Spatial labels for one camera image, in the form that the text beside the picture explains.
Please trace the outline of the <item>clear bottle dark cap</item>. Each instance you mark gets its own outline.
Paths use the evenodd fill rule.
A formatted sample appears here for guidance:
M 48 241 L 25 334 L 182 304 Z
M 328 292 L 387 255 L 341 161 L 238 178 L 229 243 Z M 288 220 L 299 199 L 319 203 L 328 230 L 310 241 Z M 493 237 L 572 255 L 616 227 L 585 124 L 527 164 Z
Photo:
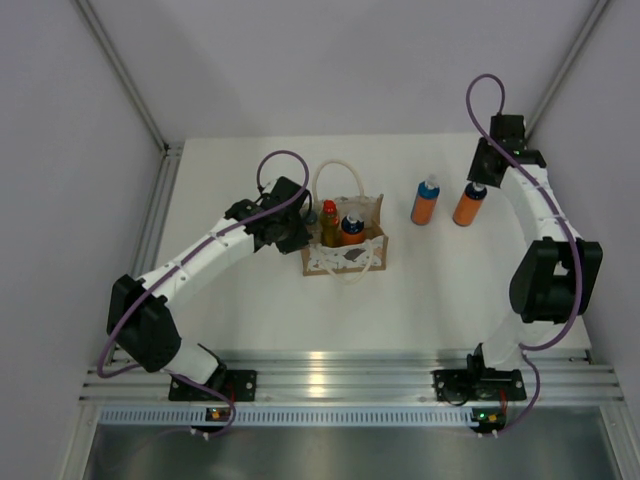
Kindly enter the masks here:
M 315 225 L 318 222 L 318 216 L 314 211 L 310 211 L 307 213 L 305 217 L 305 224 L 308 226 Z

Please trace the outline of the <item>yellow bottle red cap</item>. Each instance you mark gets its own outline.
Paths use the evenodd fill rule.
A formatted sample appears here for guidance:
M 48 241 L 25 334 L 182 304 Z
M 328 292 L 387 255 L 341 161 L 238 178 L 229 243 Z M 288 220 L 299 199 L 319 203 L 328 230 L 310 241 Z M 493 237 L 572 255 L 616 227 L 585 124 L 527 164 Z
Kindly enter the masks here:
M 329 248 L 341 244 L 340 216 L 333 200 L 324 200 L 320 214 L 321 243 Z

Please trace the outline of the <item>orange spray bottle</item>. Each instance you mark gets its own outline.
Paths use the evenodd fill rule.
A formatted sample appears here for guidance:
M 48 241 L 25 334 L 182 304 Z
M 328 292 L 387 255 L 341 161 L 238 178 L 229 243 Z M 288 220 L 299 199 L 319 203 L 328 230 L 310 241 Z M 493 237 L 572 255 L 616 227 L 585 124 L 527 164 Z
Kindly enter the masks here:
M 485 185 L 470 182 L 466 185 L 452 215 L 453 221 L 462 227 L 470 226 L 475 220 L 487 196 Z
M 366 240 L 364 220 L 357 210 L 352 210 L 341 221 L 342 244 L 356 245 Z
M 440 195 L 440 185 L 435 175 L 429 175 L 416 191 L 410 219 L 419 226 L 427 225 L 434 213 Z

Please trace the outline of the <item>canvas jute tote bag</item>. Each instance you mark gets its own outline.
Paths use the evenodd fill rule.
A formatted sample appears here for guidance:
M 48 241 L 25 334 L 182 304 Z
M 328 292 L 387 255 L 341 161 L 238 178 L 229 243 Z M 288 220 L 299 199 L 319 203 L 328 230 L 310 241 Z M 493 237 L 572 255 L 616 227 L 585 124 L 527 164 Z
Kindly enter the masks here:
M 357 194 L 354 196 L 338 196 L 333 200 L 338 209 L 341 221 L 347 213 L 357 210 L 364 220 L 366 240 L 361 244 L 343 245 L 329 248 L 321 243 L 320 214 L 324 199 L 318 195 L 318 180 L 321 172 L 329 165 L 340 165 L 346 168 L 354 178 Z M 370 272 L 384 271 L 387 266 L 387 249 L 389 237 L 384 232 L 381 222 L 381 210 L 384 200 L 382 194 L 369 196 L 365 193 L 363 181 L 356 169 L 349 163 L 330 159 L 320 164 L 311 179 L 311 197 L 302 212 L 307 215 L 314 211 L 318 216 L 315 225 L 308 226 L 311 234 L 309 246 L 301 250 L 302 275 L 305 277 L 328 275 L 344 285 L 353 285 Z

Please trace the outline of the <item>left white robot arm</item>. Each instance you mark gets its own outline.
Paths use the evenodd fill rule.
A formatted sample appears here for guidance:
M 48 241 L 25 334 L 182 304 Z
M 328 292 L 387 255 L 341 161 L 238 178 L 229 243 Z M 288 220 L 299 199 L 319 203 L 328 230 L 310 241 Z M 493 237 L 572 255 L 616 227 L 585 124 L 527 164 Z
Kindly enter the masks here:
M 212 230 L 165 265 L 139 278 L 123 275 L 112 288 L 106 331 L 149 373 L 191 382 L 207 400 L 226 386 L 227 367 L 198 342 L 182 309 L 218 275 L 261 248 L 288 254 L 308 245 L 301 217 L 308 190 L 281 176 L 259 198 L 234 203 Z

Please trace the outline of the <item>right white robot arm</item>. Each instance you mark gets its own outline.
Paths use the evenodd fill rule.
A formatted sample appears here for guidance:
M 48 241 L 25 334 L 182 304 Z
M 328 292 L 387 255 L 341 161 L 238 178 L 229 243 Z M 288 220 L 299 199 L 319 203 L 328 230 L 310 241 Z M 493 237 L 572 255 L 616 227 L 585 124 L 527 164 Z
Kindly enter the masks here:
M 526 145 L 523 116 L 492 117 L 468 180 L 463 197 L 475 204 L 482 203 L 488 188 L 501 191 L 527 246 L 509 284 L 509 313 L 467 358 L 467 389 L 488 397 L 513 377 L 521 351 L 548 349 L 570 321 L 585 312 L 603 250 L 599 243 L 584 240 L 558 206 L 544 158 Z

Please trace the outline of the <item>aluminium mounting rail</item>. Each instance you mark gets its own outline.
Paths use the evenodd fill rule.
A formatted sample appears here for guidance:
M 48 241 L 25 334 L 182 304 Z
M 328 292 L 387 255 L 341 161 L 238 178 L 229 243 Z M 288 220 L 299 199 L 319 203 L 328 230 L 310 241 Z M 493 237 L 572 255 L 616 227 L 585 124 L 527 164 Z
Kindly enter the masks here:
M 257 373 L 258 405 L 433 405 L 435 371 L 463 368 L 466 354 L 415 352 L 226 352 L 232 369 Z M 581 350 L 532 356 L 540 378 L 521 369 L 525 390 L 539 386 L 542 406 L 615 404 L 624 396 L 612 367 L 594 364 Z M 85 404 L 165 404 L 169 376 L 144 370 L 103 379 L 89 369 L 80 390 Z

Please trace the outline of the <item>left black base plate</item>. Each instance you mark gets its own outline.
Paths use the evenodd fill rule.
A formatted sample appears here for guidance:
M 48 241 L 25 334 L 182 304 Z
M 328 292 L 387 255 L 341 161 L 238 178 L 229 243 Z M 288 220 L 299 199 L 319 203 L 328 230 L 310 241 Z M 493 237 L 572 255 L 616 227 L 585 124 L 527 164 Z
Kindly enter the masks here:
M 173 377 L 169 387 L 168 399 L 173 402 L 214 401 L 218 397 L 211 395 L 208 390 L 216 391 L 232 402 L 252 402 L 255 400 L 257 387 L 257 372 L 255 370 L 226 370 L 213 380 L 198 385 L 182 377 Z

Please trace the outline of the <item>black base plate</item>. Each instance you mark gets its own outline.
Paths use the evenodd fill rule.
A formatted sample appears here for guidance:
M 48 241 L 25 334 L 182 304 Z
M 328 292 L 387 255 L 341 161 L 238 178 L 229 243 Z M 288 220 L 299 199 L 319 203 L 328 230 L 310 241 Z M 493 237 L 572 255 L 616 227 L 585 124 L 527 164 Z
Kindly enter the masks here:
M 182 377 L 173 377 L 169 387 L 168 399 L 173 402 L 214 401 L 218 397 L 211 395 L 208 390 L 216 391 L 232 402 L 252 402 L 255 400 L 257 387 L 257 372 L 255 370 L 226 370 L 213 380 L 198 385 Z
M 524 401 L 527 394 L 519 370 L 488 369 L 472 373 L 466 369 L 442 369 L 432 374 L 436 398 L 454 406 L 468 402 Z

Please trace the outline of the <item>right aluminium frame post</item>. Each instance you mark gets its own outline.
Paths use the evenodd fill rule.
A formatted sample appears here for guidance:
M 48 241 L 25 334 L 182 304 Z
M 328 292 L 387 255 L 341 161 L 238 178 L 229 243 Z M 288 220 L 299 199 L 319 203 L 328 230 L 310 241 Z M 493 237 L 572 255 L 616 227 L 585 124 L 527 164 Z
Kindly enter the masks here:
M 572 34 L 570 42 L 561 55 L 549 81 L 546 83 L 539 99 L 534 105 L 532 114 L 527 121 L 526 140 L 530 141 L 553 101 L 561 91 L 564 83 L 570 76 L 580 56 L 605 17 L 607 11 L 614 4 L 612 0 L 592 1 L 584 18 L 578 24 L 578 28 Z

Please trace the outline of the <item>aluminium frame post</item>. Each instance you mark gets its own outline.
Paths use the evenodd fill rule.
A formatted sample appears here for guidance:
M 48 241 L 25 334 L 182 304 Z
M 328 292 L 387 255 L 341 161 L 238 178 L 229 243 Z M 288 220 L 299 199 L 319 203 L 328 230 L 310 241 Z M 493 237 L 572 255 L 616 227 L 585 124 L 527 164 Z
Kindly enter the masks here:
M 97 10 L 91 1 L 71 0 L 71 5 L 78 13 L 86 26 L 90 36 L 96 42 L 101 54 L 107 62 L 115 79 L 119 83 L 126 99 L 131 104 L 134 112 L 142 122 L 147 134 L 158 151 L 165 155 L 168 150 L 168 142 L 153 118 L 151 110 L 145 102 L 129 68 L 111 38 L 105 24 L 101 20 Z
M 580 56 L 605 17 L 607 11 L 614 4 L 612 0 L 592 1 L 584 18 L 578 24 L 578 28 L 572 34 L 570 42 L 561 55 L 549 81 L 546 83 L 539 99 L 534 105 L 532 114 L 527 121 L 526 140 L 530 141 L 553 101 L 561 91 L 564 83 L 570 76 Z

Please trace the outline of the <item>left aluminium frame post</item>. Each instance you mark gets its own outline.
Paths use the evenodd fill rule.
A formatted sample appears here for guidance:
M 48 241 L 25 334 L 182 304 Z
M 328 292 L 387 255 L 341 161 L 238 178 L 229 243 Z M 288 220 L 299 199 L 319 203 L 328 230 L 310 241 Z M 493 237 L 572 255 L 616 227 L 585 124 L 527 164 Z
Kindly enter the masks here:
M 101 54 L 107 62 L 115 79 L 119 83 L 126 99 L 131 104 L 134 112 L 142 122 L 147 134 L 158 151 L 165 155 L 168 150 L 168 142 L 153 118 L 151 110 L 145 102 L 129 68 L 111 38 L 105 24 L 101 20 L 97 10 L 91 1 L 71 0 L 71 5 L 78 13 L 86 26 L 90 36 L 96 42 Z

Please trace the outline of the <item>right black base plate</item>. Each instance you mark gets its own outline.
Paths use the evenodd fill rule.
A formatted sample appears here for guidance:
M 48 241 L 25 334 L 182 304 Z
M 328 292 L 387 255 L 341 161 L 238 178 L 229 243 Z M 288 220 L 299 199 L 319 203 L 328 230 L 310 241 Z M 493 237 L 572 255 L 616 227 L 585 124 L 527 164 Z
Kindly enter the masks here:
M 519 370 L 488 369 L 472 373 L 466 369 L 442 369 L 432 374 L 436 398 L 454 406 L 468 402 L 524 401 L 527 394 Z

